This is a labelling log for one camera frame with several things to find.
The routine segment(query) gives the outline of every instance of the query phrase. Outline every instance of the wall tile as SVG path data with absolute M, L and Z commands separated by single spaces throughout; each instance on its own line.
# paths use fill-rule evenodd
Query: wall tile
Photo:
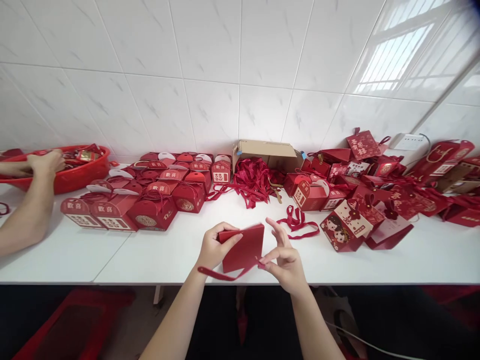
M 457 84 L 445 102 L 480 106 L 480 62 Z
M 58 134 L 60 145 L 97 143 L 108 146 L 62 69 L 14 64 L 4 64 L 3 68 L 50 128 Z M 34 122 L 38 126 L 31 128 L 31 136 L 38 141 L 45 134 L 45 130 L 41 131 L 44 125 L 38 119 Z
M 294 90 L 281 141 L 306 153 L 320 149 L 341 94 Z
M 20 0 L 0 1 L 0 61 L 59 65 Z
M 344 95 L 331 123 L 322 149 L 346 146 L 346 137 L 356 127 L 370 130 L 375 140 L 409 133 L 432 107 L 431 102 Z
M 478 14 L 471 6 L 455 4 L 395 98 L 437 101 L 479 51 Z
M 240 83 L 294 85 L 313 0 L 243 0 Z
M 141 156 L 152 149 L 125 75 L 65 70 L 116 155 Z
M 52 128 L 29 104 L 0 67 L 0 149 L 47 149 L 62 145 Z
M 451 9 L 449 0 L 387 0 L 346 92 L 393 98 Z
M 279 142 L 292 90 L 240 85 L 238 138 Z
M 427 135 L 432 142 L 461 139 L 480 146 L 480 107 L 454 104 L 441 104 L 418 133 Z
M 127 75 L 131 92 L 157 152 L 195 151 L 184 81 L 164 77 Z
M 97 0 L 125 73 L 182 77 L 168 0 Z
M 185 88 L 197 151 L 231 154 L 239 132 L 239 86 L 185 80 Z
M 185 79 L 239 82 L 241 0 L 170 0 Z
M 295 89 L 343 93 L 384 1 L 315 1 Z
M 120 72 L 94 0 L 22 0 L 62 67 Z

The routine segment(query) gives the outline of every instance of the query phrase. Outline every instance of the red plastic tub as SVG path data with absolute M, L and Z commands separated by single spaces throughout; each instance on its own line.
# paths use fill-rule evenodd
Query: red plastic tub
M 78 148 L 84 148 L 88 145 L 65 146 L 58 147 L 62 151 L 73 151 Z M 110 150 L 106 147 L 100 146 L 104 155 L 97 160 L 89 162 L 85 165 L 60 171 L 56 173 L 55 181 L 53 183 L 53 190 L 55 194 L 69 193 L 75 190 L 82 189 L 96 179 L 104 179 L 110 170 L 109 155 Z M 10 157 L 5 162 L 21 162 L 27 160 L 28 154 Z M 0 176 L 0 184 L 10 184 L 23 191 L 27 191 L 32 183 L 32 177 L 26 178 L 5 178 Z

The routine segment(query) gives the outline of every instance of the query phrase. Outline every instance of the power cord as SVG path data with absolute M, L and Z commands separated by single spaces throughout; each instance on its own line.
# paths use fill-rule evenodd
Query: power cord
M 357 339 L 358 341 L 364 343 L 365 345 L 367 345 L 367 346 L 369 346 L 369 347 L 371 347 L 371 348 L 373 348 L 373 349 L 375 349 L 375 350 L 377 350 L 377 351 L 379 351 L 379 352 L 381 352 L 381 353 L 384 353 L 384 354 L 393 356 L 393 357 L 395 357 L 395 358 L 406 359 L 406 360 L 425 360 L 425 359 L 422 359 L 422 358 L 419 358 L 419 357 L 411 357 L 411 356 L 399 355 L 399 354 L 396 354 L 396 353 L 393 353 L 393 352 L 388 352 L 388 351 L 382 350 L 381 348 L 376 347 L 375 345 L 372 345 L 371 343 L 368 343 L 368 342 L 362 340 L 362 339 L 359 338 L 358 336 L 352 334 L 351 332 L 348 332 L 347 330 L 341 328 L 340 326 L 334 325 L 334 324 L 332 324 L 332 323 L 330 323 L 330 322 L 328 322 L 328 321 L 325 321 L 325 322 L 326 322 L 327 325 L 332 326 L 332 327 L 334 327 L 334 328 L 337 328 L 338 330 L 343 331 L 345 334 L 347 334 L 347 335 L 349 335 L 349 336 Z

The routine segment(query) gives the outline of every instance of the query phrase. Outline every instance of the gold circular emblem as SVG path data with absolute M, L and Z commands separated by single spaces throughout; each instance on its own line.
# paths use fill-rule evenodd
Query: gold circular emblem
M 135 220 L 142 225 L 145 226 L 155 226 L 157 225 L 157 222 L 153 220 L 151 217 L 145 216 L 145 215 L 138 215 Z
M 176 204 L 183 211 L 192 211 L 195 208 L 194 205 L 190 201 L 185 200 L 185 199 L 177 200 Z

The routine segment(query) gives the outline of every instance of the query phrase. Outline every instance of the red gift bag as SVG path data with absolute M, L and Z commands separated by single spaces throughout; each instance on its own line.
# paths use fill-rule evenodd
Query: red gift bag
M 360 132 L 360 128 L 354 129 L 354 134 L 346 138 L 351 152 L 357 160 L 363 160 L 382 155 L 379 145 L 369 130 Z

